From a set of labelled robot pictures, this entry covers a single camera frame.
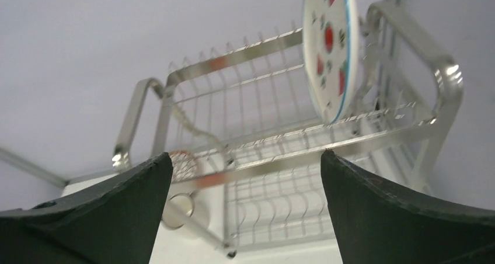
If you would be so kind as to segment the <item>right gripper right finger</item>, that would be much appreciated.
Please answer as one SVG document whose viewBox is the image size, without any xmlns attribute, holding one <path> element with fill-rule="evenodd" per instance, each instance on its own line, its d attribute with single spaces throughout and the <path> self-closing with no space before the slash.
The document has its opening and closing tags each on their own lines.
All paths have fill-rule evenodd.
<svg viewBox="0 0 495 264">
<path fill-rule="evenodd" d="M 494 211 L 412 190 L 326 150 L 320 174 L 344 263 L 493 263 Z"/>
</svg>

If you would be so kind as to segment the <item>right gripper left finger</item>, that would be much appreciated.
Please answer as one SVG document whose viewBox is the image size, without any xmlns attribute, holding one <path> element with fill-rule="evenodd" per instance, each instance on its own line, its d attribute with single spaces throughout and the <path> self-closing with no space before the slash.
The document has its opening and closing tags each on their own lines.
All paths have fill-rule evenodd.
<svg viewBox="0 0 495 264">
<path fill-rule="evenodd" d="M 148 263 L 170 188 L 168 153 L 32 209 L 1 213 L 2 263 Z"/>
</svg>

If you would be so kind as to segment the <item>brown petal pattern plate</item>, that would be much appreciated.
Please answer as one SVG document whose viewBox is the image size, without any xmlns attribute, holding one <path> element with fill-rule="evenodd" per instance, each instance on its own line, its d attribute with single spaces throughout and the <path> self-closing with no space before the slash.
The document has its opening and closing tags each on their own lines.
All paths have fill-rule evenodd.
<svg viewBox="0 0 495 264">
<path fill-rule="evenodd" d="M 186 150 L 171 151 L 172 182 L 180 182 L 201 175 L 200 164 L 193 153 Z"/>
</svg>

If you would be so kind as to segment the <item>watermelon pattern round plate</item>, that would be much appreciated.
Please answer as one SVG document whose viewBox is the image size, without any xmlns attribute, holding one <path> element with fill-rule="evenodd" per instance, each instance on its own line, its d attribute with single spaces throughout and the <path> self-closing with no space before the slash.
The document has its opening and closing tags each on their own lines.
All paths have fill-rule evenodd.
<svg viewBox="0 0 495 264">
<path fill-rule="evenodd" d="M 344 117 L 357 86 L 357 0 L 304 0 L 302 44 L 312 103 L 326 124 Z"/>
</svg>

